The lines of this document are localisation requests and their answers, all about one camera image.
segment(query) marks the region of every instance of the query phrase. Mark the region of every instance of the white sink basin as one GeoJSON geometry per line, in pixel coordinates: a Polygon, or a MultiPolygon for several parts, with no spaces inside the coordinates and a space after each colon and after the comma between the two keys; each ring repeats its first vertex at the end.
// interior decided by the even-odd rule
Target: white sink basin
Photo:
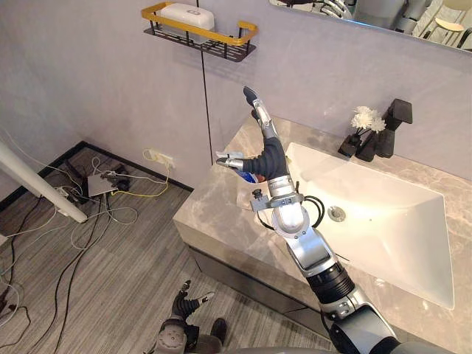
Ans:
{"type": "MultiPolygon", "coordinates": [[[[287,150],[299,191],[345,212],[325,215],[318,230],[344,262],[444,308],[454,289],[441,194],[317,150],[287,150]]],[[[303,203],[315,220],[317,211],[303,203]]]]}

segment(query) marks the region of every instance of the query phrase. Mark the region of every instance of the black shoe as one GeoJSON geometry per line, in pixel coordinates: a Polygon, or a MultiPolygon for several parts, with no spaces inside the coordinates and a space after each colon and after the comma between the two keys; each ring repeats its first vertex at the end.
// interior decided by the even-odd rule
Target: black shoe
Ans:
{"type": "Polygon", "coordinates": [[[221,341],[221,345],[224,344],[224,340],[226,338],[226,321],[222,318],[216,319],[212,326],[212,332],[210,333],[211,336],[214,336],[221,341]]]}

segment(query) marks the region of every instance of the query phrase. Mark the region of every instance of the white wall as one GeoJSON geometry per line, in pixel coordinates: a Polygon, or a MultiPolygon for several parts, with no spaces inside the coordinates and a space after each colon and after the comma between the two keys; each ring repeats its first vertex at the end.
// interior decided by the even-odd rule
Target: white wall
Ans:
{"type": "MultiPolygon", "coordinates": [[[[154,147],[175,158],[174,179],[196,186],[210,165],[201,56],[142,33],[140,10],[156,2],[2,1],[1,126],[45,162],[84,139],[163,173],[141,157],[154,147]]],[[[236,35],[239,19],[260,27],[242,63],[204,55],[214,150],[249,114],[243,84],[273,114],[338,135],[353,107],[399,97],[414,124],[399,128],[396,153],[470,176],[472,55],[265,0],[201,6],[222,32],[236,35]]],[[[0,176],[0,199],[16,186],[0,176]]]]}
{"type": "Polygon", "coordinates": [[[382,113],[413,104],[395,153],[472,177],[472,54],[406,35],[275,7],[268,1],[201,0],[219,30],[257,24],[257,49],[242,63],[204,55],[212,140],[223,147],[250,112],[244,84],[278,117],[345,136],[358,105],[382,113]]]}
{"type": "MultiPolygon", "coordinates": [[[[153,147],[195,186],[211,164],[201,54],[142,33],[155,3],[2,1],[1,126],[44,162],[84,139],[164,173],[153,147]]],[[[0,200],[16,187],[0,176],[0,200]]]]}

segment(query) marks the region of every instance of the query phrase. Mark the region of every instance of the soap box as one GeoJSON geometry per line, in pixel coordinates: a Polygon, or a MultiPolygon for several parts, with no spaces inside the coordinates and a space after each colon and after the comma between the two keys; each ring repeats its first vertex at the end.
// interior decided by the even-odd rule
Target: soap box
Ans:
{"type": "MultiPolygon", "coordinates": [[[[170,20],[183,22],[191,26],[199,27],[204,30],[213,30],[215,28],[215,17],[213,13],[201,7],[195,7],[187,4],[171,4],[160,11],[160,16],[170,20]]],[[[162,25],[162,30],[167,33],[186,37],[185,31],[175,27],[162,25]]],[[[197,44],[202,44],[208,38],[189,32],[190,39],[197,44]]]]}

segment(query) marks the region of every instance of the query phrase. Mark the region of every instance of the black faucet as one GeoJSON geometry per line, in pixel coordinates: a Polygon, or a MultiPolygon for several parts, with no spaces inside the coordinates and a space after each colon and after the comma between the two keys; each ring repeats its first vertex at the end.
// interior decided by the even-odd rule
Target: black faucet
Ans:
{"type": "Polygon", "coordinates": [[[374,155],[386,158],[392,157],[395,131],[402,122],[413,123],[412,104],[396,98],[383,114],[382,119],[386,124],[385,129],[380,133],[373,131],[369,134],[355,153],[358,159],[370,162],[374,159],[374,155]]]}

